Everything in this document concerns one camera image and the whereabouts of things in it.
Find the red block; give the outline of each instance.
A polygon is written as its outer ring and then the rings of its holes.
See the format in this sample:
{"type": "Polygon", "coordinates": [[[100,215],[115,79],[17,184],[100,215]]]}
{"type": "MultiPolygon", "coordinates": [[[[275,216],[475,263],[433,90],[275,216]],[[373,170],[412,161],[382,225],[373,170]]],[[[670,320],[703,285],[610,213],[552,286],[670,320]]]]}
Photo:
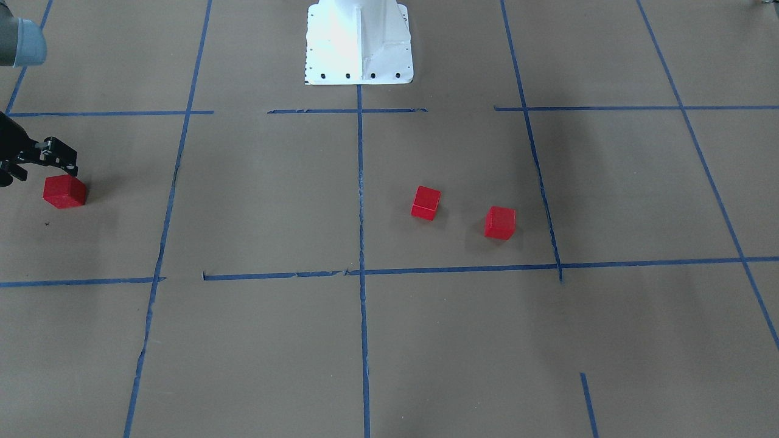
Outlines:
{"type": "Polygon", "coordinates": [[[485,236],[509,240],[516,230],[516,210],[490,207],[485,219],[485,236]]]}
{"type": "Polygon", "coordinates": [[[414,205],[411,207],[411,216],[432,221],[440,200],[441,192],[420,185],[417,187],[417,195],[414,197],[414,205]]]}
{"type": "Polygon", "coordinates": [[[81,207],[86,202],[86,186],[70,175],[51,176],[44,183],[44,199],[57,208],[81,207]]]}

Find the light blue cap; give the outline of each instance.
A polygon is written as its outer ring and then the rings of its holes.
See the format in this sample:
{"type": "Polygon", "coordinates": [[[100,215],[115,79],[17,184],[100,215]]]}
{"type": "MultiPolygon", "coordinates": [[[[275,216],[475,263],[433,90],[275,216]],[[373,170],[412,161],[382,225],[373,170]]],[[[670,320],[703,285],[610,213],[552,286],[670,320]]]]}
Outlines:
{"type": "Polygon", "coordinates": [[[28,19],[19,19],[19,39],[16,40],[14,67],[41,65],[46,61],[46,39],[44,33],[28,19]]]}

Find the metal object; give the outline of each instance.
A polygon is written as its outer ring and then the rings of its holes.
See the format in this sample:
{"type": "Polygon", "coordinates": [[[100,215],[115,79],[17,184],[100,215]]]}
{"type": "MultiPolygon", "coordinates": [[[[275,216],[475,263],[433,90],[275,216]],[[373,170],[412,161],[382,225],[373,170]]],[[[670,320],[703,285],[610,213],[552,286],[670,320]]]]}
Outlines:
{"type": "Polygon", "coordinates": [[[21,67],[46,61],[46,40],[37,24],[14,18],[0,0],[0,65],[21,67]]]}
{"type": "Polygon", "coordinates": [[[79,174],[77,155],[55,137],[48,137],[42,143],[32,140],[24,128],[0,112],[0,187],[11,185],[14,178],[27,180],[27,170],[19,164],[54,166],[75,177],[79,174]]]}
{"type": "Polygon", "coordinates": [[[319,0],[308,8],[305,82],[409,83],[408,9],[396,0],[319,0]]]}

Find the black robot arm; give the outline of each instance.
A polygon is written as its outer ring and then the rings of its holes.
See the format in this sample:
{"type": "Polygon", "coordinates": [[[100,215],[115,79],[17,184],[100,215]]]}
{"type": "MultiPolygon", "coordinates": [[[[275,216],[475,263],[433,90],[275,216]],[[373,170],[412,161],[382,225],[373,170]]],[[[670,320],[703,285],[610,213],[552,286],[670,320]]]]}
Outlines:
{"type": "Polygon", "coordinates": [[[61,140],[48,137],[38,143],[7,115],[0,112],[0,187],[11,185],[13,179],[27,180],[27,171],[19,164],[31,163],[61,168],[71,176],[79,174],[77,153],[61,140]]]}

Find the white mounting plate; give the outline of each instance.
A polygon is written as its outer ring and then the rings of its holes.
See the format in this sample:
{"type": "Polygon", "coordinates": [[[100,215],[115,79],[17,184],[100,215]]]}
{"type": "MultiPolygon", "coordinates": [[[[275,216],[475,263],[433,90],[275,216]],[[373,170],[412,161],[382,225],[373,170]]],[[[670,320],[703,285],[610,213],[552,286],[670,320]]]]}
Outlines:
{"type": "MultiPolygon", "coordinates": [[[[408,8],[405,5],[397,6],[408,29],[408,8]]],[[[337,43],[333,42],[331,25],[330,18],[321,5],[311,5],[308,8],[305,83],[309,85],[402,84],[410,83],[414,78],[410,40],[400,44],[385,44],[382,50],[371,58],[363,58],[360,48],[346,51],[347,55],[344,55],[344,48],[337,47],[337,43]]],[[[349,31],[359,34],[363,32],[359,28],[349,31]]]]}

